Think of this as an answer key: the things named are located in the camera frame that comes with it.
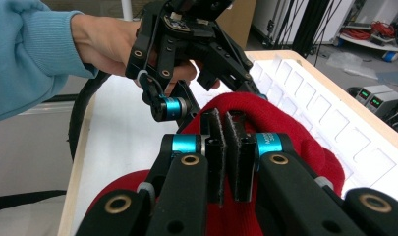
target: floor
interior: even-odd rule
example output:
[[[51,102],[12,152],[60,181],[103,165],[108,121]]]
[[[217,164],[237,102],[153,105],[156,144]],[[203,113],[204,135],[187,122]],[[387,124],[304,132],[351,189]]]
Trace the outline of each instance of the floor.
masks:
[[[260,42],[260,36],[252,30],[246,50],[266,50]],[[341,68],[343,64],[339,63],[342,61],[335,60],[342,55],[341,52],[346,52],[346,60],[353,59],[354,62],[359,62],[360,66],[351,70]],[[344,90],[352,87],[388,85],[398,92],[398,59],[388,63],[383,61],[383,54],[384,51],[345,42],[339,47],[331,44],[322,45],[318,49],[318,55],[309,55],[307,60]]]

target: light blue sleeve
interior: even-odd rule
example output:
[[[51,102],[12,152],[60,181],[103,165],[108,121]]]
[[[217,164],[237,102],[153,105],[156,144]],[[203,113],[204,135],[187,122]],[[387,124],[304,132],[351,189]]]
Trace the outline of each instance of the light blue sleeve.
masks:
[[[0,120],[57,94],[69,75],[93,78],[75,48],[70,20],[38,0],[0,0]]]

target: red fabric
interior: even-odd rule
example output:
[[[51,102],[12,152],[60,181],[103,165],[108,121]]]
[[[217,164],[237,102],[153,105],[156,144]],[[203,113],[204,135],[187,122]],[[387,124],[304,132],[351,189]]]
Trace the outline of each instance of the red fabric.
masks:
[[[340,195],[344,182],[344,172],[333,153],[319,145],[310,133],[291,116],[256,95],[245,92],[225,93],[215,97],[202,110],[217,108],[224,120],[229,110],[240,110],[247,115],[247,131],[253,133],[286,133],[296,152],[320,176],[328,178]],[[199,117],[183,131],[184,134],[199,134]],[[103,189],[92,205],[104,194],[115,189],[136,190],[147,175],[147,170],[122,176]],[[225,188],[225,203],[209,204],[207,215],[207,235],[262,235],[254,214],[257,176],[254,178],[253,200],[249,203],[235,203],[228,184]]]

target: red towel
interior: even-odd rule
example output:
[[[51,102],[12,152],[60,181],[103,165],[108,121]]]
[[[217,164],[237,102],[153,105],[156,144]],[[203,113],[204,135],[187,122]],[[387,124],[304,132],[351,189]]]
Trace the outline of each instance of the red towel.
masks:
[[[337,158],[328,149],[323,148],[310,133],[294,118],[285,114],[268,101],[247,93],[224,93],[202,110],[217,108],[224,121],[229,110],[239,110],[246,114],[248,133],[285,133],[290,137],[297,154],[319,175],[330,180],[334,191],[340,196],[344,182],[344,172]],[[183,134],[199,134],[198,116],[183,130]],[[147,170],[122,176],[103,189],[96,199],[115,189],[135,191],[147,175]],[[257,223],[255,210],[257,177],[254,178],[253,199],[250,203],[235,203],[228,184],[225,188],[223,208],[217,204],[208,205],[207,235],[262,235]]]

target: gray floor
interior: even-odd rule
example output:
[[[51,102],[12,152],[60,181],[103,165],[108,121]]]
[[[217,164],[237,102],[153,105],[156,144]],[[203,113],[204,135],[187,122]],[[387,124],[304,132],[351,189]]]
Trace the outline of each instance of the gray floor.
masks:
[[[251,32],[248,39],[246,50],[266,50],[263,48],[257,37]],[[346,52],[347,55],[354,55],[361,58],[362,64],[357,70],[344,70],[327,64],[331,56],[335,53]],[[324,75],[330,78],[339,87],[346,90],[350,87],[364,87],[374,85],[388,85],[395,91],[398,91],[398,81],[373,79],[376,73],[398,72],[398,59],[394,62],[385,62],[382,59],[384,51],[365,48],[350,42],[343,43],[342,46],[322,45],[318,50],[318,57],[310,55],[307,60],[315,65]]]

